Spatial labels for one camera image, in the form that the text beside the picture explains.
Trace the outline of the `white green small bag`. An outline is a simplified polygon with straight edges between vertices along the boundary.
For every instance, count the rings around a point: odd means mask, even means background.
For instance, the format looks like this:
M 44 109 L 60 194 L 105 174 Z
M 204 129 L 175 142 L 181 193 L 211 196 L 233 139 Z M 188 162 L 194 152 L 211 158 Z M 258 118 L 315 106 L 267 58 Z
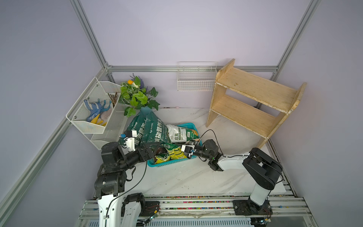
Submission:
M 168 124 L 168 136 L 171 143 L 183 143 L 199 139 L 199 134 L 194 129 Z

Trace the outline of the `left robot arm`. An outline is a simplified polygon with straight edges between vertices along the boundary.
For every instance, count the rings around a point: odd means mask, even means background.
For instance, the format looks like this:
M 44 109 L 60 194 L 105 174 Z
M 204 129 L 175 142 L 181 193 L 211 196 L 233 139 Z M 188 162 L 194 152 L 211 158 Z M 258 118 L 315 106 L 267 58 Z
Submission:
M 155 218 L 153 214 L 145 221 L 139 220 L 146 210 L 145 197 L 142 193 L 127 195 L 125 184 L 130 181 L 126 171 L 152 159 L 158 147 L 159 142 L 144 143 L 127 154 L 118 142 L 102 147 L 103 164 L 95 181 L 100 227 L 144 227 Z

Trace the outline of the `dark green soil bag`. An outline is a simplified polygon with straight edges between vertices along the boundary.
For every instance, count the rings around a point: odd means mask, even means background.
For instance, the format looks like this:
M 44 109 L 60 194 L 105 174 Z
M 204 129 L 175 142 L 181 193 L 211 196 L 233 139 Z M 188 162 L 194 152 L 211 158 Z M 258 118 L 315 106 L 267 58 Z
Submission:
M 136 131 L 137 136 L 132 136 L 136 145 L 146 143 L 151 129 L 151 112 L 139 112 L 127 127 L 127 131 Z
M 151 129 L 149 131 L 149 136 L 147 138 L 146 143 L 154 143 L 159 142 L 161 144 L 168 143 L 169 137 L 168 137 L 168 129 L 166 124 L 157 117 L 154 112 L 151 112 Z

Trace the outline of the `yellow green fertilizer bag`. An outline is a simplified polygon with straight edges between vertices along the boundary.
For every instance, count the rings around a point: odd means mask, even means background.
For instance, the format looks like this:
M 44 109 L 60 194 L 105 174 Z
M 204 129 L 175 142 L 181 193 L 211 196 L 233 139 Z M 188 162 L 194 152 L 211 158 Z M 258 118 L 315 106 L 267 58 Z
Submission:
M 181 160 L 186 158 L 187 157 L 181 150 L 180 146 L 172 143 L 165 143 L 156 151 L 156 154 L 154 156 L 154 162 L 155 164 L 161 164 L 168 161 Z

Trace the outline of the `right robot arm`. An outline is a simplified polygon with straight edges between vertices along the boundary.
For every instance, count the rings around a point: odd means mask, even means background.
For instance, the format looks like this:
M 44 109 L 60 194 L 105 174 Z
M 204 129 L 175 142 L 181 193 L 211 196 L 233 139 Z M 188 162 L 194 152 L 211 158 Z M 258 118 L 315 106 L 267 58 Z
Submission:
M 181 151 L 187 158 L 197 156 L 205 159 L 214 171 L 243 170 L 255 181 L 255 186 L 247 200 L 234 200 L 236 215 L 267 215 L 272 212 L 269 208 L 268 197 L 275 186 L 283 181 L 283 167 L 259 148 L 252 148 L 249 154 L 224 156 L 214 140 L 207 140 L 202 146 L 182 145 Z

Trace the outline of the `teal plastic basket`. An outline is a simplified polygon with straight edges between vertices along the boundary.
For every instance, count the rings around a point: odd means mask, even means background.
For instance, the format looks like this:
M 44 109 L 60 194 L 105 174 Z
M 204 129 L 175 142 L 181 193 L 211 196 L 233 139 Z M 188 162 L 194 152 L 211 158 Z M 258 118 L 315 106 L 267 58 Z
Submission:
M 193 124 L 193 123 L 185 123 L 185 124 L 180 124 L 178 125 L 179 127 L 182 127 L 182 128 L 188 128 L 188 129 L 193 129 L 195 130 L 196 132 L 198 132 L 196 126 Z M 169 160 L 167 162 L 163 162 L 163 163 L 159 163 L 159 164 L 156 164 L 154 162 L 153 159 L 150 159 L 147 161 L 147 165 L 149 167 L 161 167 L 161 166 L 166 166 L 166 165 L 171 165 L 171 164 L 174 164 L 174 163 L 178 163 L 178 162 L 183 162 L 183 161 L 188 161 L 189 159 L 188 158 L 184 158 L 184 159 L 175 159 L 175 160 Z

